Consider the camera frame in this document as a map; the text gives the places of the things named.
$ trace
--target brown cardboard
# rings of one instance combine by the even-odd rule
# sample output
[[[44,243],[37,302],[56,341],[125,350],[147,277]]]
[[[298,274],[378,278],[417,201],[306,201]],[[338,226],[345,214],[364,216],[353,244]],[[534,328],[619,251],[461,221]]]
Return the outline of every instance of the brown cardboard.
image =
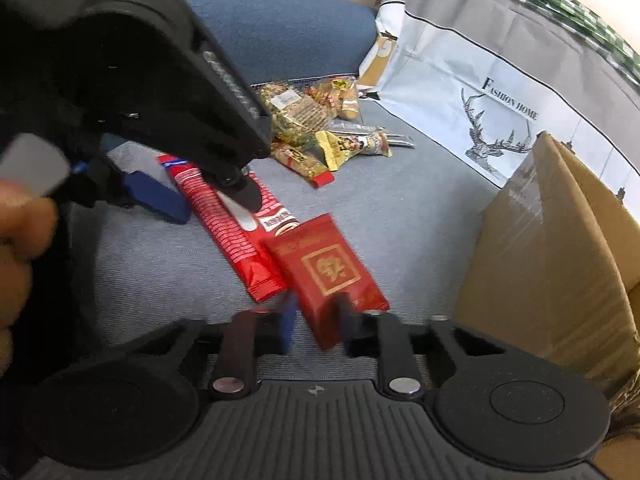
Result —
[[[386,66],[391,59],[391,54],[396,48],[396,40],[388,38],[386,36],[379,36],[376,41],[375,47],[377,53],[370,65],[362,74],[362,77],[358,80],[358,86],[373,87],[378,84],[382,73],[385,71]]]
[[[484,212],[454,315],[593,380],[610,401],[612,430],[629,434],[640,428],[639,282],[640,226],[542,134]],[[617,449],[607,444],[600,461],[619,458]]]
[[[640,440],[632,434],[613,438],[602,444],[594,462],[614,480],[638,480]]]

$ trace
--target snack packet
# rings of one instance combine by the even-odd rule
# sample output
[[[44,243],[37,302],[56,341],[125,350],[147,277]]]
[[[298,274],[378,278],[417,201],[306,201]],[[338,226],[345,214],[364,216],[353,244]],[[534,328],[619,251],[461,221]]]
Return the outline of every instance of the snack packet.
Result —
[[[337,171],[354,155],[392,155],[386,135],[380,131],[368,135],[336,136],[323,130],[316,132],[316,139],[331,171]]]
[[[334,77],[331,79],[331,84],[340,91],[340,117],[350,121],[359,119],[360,105],[358,104],[356,79],[353,77]]]
[[[333,119],[329,121],[326,130],[339,137],[356,135],[374,134],[382,132],[386,135],[386,142],[390,146],[402,146],[404,148],[415,148],[414,140],[409,136],[390,134],[383,126],[367,126],[365,124],[350,123],[348,121],[339,121]]]
[[[336,292],[348,294],[360,312],[389,309],[388,301],[331,215],[304,222],[265,244],[296,291],[300,309],[323,350],[340,341],[338,312],[330,301]]]
[[[313,133],[326,127],[325,109],[288,83],[267,83],[259,92],[273,115],[276,137],[290,146],[305,146]]]
[[[306,87],[306,93],[326,110],[330,120],[335,119],[342,110],[340,91],[332,85],[331,80],[325,79],[315,86]]]
[[[271,144],[271,156],[280,164],[304,177],[314,187],[321,187],[334,181],[331,171],[322,162],[284,142]]]
[[[207,184],[196,165],[172,155],[161,155],[158,162],[187,197],[255,301],[265,301],[287,288],[262,242],[300,223],[253,171],[249,177],[260,186],[262,193],[262,208],[255,215]]]
[[[360,118],[358,90],[353,77],[323,79],[314,86],[308,86],[306,93],[324,107],[331,120],[337,116],[352,121]]]

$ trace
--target human hand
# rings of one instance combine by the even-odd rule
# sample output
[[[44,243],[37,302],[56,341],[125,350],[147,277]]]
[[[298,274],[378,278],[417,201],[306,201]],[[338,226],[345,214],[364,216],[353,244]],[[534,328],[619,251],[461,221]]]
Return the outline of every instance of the human hand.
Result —
[[[31,291],[29,261],[49,247],[57,222],[53,200],[32,198],[20,185],[0,180],[0,375],[12,358],[8,327]]]

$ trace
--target red candy box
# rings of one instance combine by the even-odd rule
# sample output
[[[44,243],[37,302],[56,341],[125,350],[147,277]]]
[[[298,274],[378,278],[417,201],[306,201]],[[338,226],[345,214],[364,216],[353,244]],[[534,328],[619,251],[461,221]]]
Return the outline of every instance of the red candy box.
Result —
[[[338,312],[330,298],[346,292],[356,310],[388,310],[389,303],[353,253],[331,215],[264,241],[295,289],[300,308],[323,350],[340,342]]]

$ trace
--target red snack bar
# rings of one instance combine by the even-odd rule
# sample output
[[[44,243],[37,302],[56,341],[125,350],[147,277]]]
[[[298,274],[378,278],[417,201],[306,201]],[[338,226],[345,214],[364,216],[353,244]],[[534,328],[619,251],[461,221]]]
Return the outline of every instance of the red snack bar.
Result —
[[[287,282],[320,348],[340,342],[338,313],[330,298],[346,292],[356,310],[388,310],[389,303],[353,253],[331,215],[300,224],[292,232],[264,241]]]
[[[262,208],[255,215],[204,182],[194,164],[172,155],[161,155],[158,162],[187,197],[255,301],[260,303],[287,288],[262,241],[297,227],[299,222],[253,171],[249,176],[262,192]]]
[[[314,187],[324,186],[334,181],[331,171],[322,162],[284,142],[271,143],[271,156],[308,180]]]

